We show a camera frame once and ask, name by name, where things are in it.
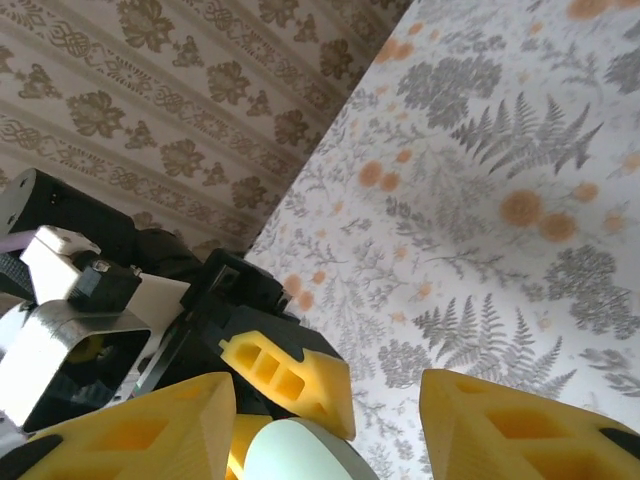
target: floral wallpaper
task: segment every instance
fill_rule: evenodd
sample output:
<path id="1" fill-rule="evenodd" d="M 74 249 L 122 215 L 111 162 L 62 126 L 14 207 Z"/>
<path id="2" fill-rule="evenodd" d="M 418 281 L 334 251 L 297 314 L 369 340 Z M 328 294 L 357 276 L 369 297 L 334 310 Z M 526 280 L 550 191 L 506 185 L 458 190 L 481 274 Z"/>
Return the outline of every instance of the floral wallpaper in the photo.
<path id="1" fill-rule="evenodd" d="M 351 366 L 356 449 L 430 477 L 420 374 L 640 430 L 640 2 L 416 0 L 249 260 Z"/>
<path id="2" fill-rule="evenodd" d="M 246 249 L 408 4 L 0 0 L 0 188 L 37 167 Z"/>

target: yellow robot part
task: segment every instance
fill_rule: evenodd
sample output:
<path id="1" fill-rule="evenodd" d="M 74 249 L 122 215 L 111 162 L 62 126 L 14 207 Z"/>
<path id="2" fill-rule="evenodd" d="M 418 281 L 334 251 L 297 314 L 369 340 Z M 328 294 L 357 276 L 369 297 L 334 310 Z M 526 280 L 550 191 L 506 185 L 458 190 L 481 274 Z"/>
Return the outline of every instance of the yellow robot part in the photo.
<path id="1" fill-rule="evenodd" d="M 637 480 L 609 418 L 447 370 L 422 376 L 420 416 L 437 480 Z"/>
<path id="2" fill-rule="evenodd" d="M 262 427 L 271 423 L 272 420 L 269 415 L 236 415 L 227 463 L 227 475 L 224 480 L 244 479 L 244 461 L 249 451 L 249 445 L 262 430 Z"/>
<path id="3" fill-rule="evenodd" d="M 349 366 L 339 358 L 303 349 L 297 362 L 257 331 L 221 341 L 221 358 L 270 400 L 312 420 L 337 437 L 356 434 Z"/>
<path id="4" fill-rule="evenodd" d="M 21 480 L 223 480 L 235 417 L 228 373 L 210 373 L 35 435 L 63 441 Z"/>

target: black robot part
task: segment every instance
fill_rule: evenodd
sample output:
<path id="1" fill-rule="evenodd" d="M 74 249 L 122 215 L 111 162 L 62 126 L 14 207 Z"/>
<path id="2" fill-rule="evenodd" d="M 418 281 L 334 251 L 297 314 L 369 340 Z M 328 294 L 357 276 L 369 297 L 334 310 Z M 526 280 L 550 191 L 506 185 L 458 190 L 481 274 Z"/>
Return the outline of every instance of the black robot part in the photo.
<path id="1" fill-rule="evenodd" d="M 602 428 L 600 433 L 640 460 L 640 435 L 618 430 L 617 428 Z"/>
<path id="2" fill-rule="evenodd" d="M 104 257 L 131 264 L 136 228 L 130 217 L 40 170 L 26 170 L 0 196 L 0 238 L 42 225 L 80 232 Z"/>
<path id="3" fill-rule="evenodd" d="M 178 237 L 159 228 L 138 232 L 133 258 L 145 273 L 187 283 L 193 283 L 202 269 L 202 262 Z"/>
<path id="4" fill-rule="evenodd" d="M 209 255 L 180 303 L 192 310 L 211 292 L 234 305 L 276 315 L 284 311 L 289 301 L 271 274 L 221 248 Z"/>
<path id="5" fill-rule="evenodd" d="M 0 458 L 0 479 L 18 480 L 62 443 L 61 435 L 47 435 L 14 448 Z"/>
<path id="6" fill-rule="evenodd" d="M 120 313 L 140 283 L 142 280 L 130 268 L 95 257 L 83 268 L 68 302 L 79 312 Z"/>

